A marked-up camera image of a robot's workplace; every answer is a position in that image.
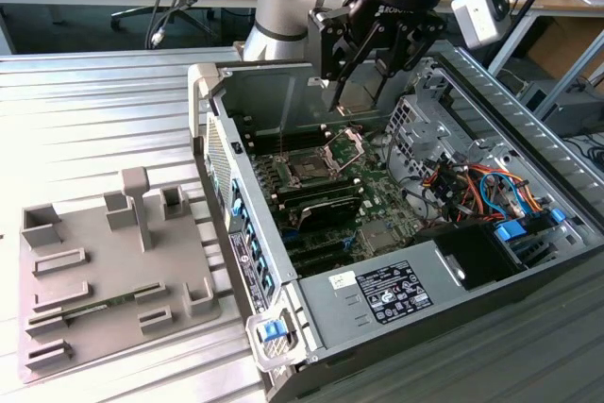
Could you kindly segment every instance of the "gray post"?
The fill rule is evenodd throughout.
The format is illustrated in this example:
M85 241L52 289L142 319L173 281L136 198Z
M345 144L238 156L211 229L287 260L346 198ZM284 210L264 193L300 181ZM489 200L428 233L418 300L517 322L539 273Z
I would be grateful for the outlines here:
M122 194L131 197L134 203L134 212L136 212L136 219L141 232L143 252L150 250L153 248L153 241L151 240L151 232L149 231L143 204L143 194L150 189L147 169L144 167L135 167L133 169L121 170L120 179L122 179Z

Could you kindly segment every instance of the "floor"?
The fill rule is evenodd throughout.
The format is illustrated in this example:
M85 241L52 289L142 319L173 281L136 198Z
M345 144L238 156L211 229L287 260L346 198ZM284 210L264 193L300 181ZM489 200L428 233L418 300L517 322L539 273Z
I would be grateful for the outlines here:
M61 6L62 24L53 24L50 9L38 5L4 5L8 33L17 54L63 52L122 51L143 49L144 34L150 15L126 18L121 30L110 27L110 15L125 7ZM187 48L230 45L245 40L251 29L247 9L215 9L209 20L207 10L196 8L189 13L206 24L216 35L210 36L176 19L167 28L163 48Z

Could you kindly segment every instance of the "ventilation grille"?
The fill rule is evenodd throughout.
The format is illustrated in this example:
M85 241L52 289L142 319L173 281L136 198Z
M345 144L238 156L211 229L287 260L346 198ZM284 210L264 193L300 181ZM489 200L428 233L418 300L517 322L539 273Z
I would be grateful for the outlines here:
M213 175L214 187L220 191L220 195L224 200L224 209L229 209L231 206L231 169L228 163L227 152L219 133L219 125L215 117L208 116L208 157L210 158L211 169Z

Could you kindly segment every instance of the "wire bundle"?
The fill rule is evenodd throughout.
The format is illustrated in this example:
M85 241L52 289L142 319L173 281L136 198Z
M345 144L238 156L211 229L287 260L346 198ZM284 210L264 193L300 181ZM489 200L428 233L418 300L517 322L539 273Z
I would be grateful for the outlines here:
M568 138L563 140L566 143L570 143L578 148L579 152L584 158L590 160L597 170L604 172L604 143L596 141L592 134L585 134L585 137L587 139ZM587 149L587 151L584 151L580 144L573 141L586 143L590 145L590 147Z
M459 182L465 183L465 192L462 197L461 193L453 194L448 202L448 217L451 217L451 210L457 210L457 222L461 221L464 217L480 218L486 221L501 221L513 217L513 214L510 214L505 208L495 202L497 196L502 201L506 200L500 187L501 183L505 183L511 188L518 206L525 214L532 214L542 210L531 193L528 183L520 176L514 175L504 169L495 169L481 164L469 164L464 167L467 169L465 174L457 173L455 176ZM438 176L443 174L443 172L446 174L446 170L441 170L440 167L437 167L434 174L423 181L422 185L424 188L433 189L438 185ZM455 202L455 200L460 200L458 197L461 198L459 205Z

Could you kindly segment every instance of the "white label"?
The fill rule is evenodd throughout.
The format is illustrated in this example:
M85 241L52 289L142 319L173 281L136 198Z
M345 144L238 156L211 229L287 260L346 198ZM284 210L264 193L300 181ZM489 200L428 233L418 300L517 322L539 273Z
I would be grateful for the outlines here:
M354 271L346 271L345 273L330 276L329 281L334 290L339 290L343 287L348 287L357 283Z

